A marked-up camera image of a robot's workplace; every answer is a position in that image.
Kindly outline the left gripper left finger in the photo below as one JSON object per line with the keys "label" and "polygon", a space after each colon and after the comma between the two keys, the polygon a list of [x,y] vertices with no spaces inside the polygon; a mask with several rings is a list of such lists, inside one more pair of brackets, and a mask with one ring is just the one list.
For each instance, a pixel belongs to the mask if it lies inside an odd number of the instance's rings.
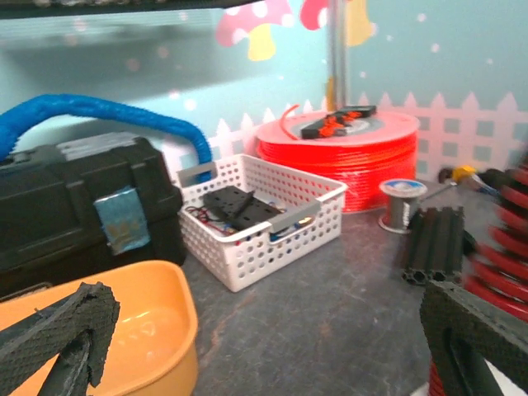
{"label": "left gripper left finger", "polygon": [[39,395],[85,395],[101,383],[120,303],[97,282],[1,331],[1,394],[9,395],[55,358]]}

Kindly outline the small red spring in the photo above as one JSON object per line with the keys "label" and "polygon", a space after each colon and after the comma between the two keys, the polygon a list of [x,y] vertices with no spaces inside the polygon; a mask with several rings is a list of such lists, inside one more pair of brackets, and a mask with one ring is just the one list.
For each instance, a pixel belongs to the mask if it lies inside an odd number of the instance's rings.
{"label": "small red spring", "polygon": [[[515,170],[523,190],[501,189],[501,223],[488,229],[493,243],[478,244],[470,258],[473,271],[460,287],[527,323],[527,159]],[[446,395],[432,360],[428,393]]]}

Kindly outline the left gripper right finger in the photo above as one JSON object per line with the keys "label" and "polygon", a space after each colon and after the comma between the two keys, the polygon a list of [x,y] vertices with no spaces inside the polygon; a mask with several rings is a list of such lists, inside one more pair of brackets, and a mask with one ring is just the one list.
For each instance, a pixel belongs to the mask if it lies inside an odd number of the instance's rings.
{"label": "left gripper right finger", "polygon": [[527,323],[450,282],[427,284],[420,307],[446,395],[502,395],[489,365],[527,390]]}

